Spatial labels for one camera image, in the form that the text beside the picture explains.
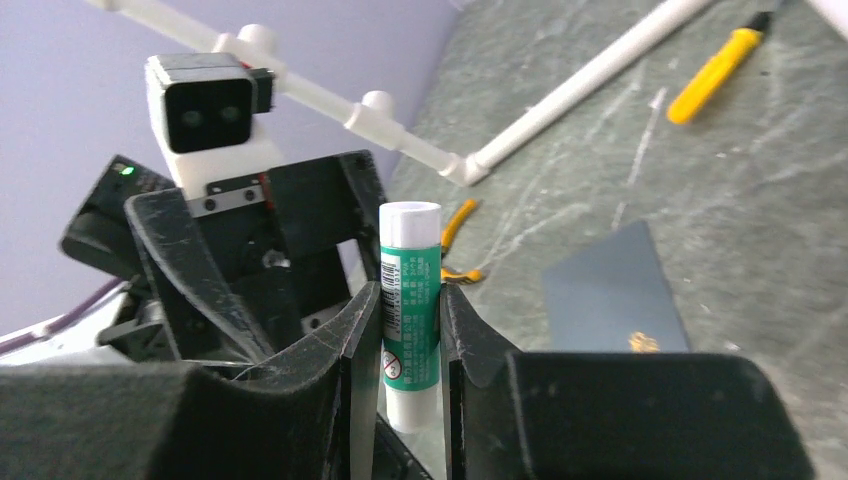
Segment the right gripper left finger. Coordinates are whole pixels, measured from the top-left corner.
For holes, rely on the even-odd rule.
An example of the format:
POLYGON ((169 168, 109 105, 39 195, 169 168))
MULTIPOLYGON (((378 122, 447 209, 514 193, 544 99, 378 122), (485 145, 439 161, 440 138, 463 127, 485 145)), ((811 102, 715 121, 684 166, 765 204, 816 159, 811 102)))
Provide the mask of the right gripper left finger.
POLYGON ((5 479, 368 479, 380 287, 238 381, 187 362, 1 371, 5 479))

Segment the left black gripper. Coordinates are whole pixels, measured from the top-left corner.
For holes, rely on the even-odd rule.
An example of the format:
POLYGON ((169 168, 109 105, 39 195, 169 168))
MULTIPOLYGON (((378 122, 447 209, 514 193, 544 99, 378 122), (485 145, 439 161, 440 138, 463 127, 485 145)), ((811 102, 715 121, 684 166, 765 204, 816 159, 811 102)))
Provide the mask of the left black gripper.
POLYGON ((373 155, 354 150, 124 204, 176 359, 234 351, 259 363, 300 340, 351 299, 339 246, 377 266, 385 199, 373 155))

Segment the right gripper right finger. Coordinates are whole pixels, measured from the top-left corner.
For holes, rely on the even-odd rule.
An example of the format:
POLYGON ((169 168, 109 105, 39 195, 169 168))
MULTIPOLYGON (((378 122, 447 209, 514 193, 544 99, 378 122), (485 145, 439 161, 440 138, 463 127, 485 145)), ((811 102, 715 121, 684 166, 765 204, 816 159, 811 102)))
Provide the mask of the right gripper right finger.
POLYGON ((800 433, 752 361, 527 352, 455 285, 440 293, 450 479, 812 479, 800 433))

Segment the grey-blue envelope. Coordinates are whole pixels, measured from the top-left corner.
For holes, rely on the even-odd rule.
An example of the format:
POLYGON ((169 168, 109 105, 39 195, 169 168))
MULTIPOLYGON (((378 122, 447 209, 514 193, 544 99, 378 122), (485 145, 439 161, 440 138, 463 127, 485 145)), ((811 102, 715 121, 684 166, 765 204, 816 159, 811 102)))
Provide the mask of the grey-blue envelope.
POLYGON ((541 274, 551 346, 602 353, 689 352, 650 227, 639 220, 541 274))

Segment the green white glue stick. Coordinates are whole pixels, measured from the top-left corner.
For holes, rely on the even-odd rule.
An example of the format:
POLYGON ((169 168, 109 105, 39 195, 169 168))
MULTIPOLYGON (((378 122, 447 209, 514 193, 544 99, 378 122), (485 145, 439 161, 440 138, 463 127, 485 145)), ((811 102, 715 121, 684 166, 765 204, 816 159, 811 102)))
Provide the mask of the green white glue stick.
POLYGON ((440 226, 441 206, 436 203, 401 201, 379 207, 386 416, 404 434, 428 427, 436 417, 440 226))

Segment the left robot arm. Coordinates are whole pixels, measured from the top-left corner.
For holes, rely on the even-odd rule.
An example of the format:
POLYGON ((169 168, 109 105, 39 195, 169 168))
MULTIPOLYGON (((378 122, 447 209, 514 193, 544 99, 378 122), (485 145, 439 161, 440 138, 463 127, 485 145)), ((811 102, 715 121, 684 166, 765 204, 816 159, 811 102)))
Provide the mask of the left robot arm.
MULTIPOLYGON (((70 258, 124 282, 113 323, 94 335, 135 362, 241 362, 234 345, 175 290, 151 281, 125 202, 172 182, 117 156, 69 223, 70 258)), ((377 216, 385 195, 367 150, 340 153, 210 181, 189 202, 228 291, 275 351, 306 336, 350 300, 338 247, 357 243, 369 278, 378 274, 377 216)))

